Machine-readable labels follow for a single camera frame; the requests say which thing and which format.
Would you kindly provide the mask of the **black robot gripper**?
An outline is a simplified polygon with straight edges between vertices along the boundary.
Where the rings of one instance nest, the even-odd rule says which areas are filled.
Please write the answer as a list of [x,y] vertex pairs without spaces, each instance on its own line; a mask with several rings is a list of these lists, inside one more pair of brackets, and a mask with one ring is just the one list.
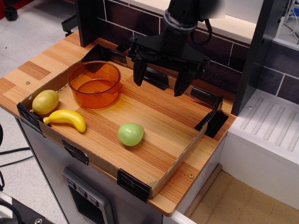
[[148,64],[178,72],[174,96],[181,96],[209,64],[209,57],[189,43],[190,34],[171,28],[155,36],[134,35],[128,56],[134,62],[134,82],[141,86]]

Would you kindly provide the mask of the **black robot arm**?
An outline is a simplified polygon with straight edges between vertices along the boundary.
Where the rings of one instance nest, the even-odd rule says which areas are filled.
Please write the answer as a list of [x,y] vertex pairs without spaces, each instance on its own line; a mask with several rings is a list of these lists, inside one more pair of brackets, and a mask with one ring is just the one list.
[[140,86],[148,64],[178,72],[174,95],[182,95],[192,82],[203,76],[210,58],[198,52],[188,40],[194,39],[199,22],[205,22],[212,34],[209,19],[200,16],[199,0],[172,0],[163,15],[164,30],[156,36],[132,36],[128,56],[134,66],[134,82]]

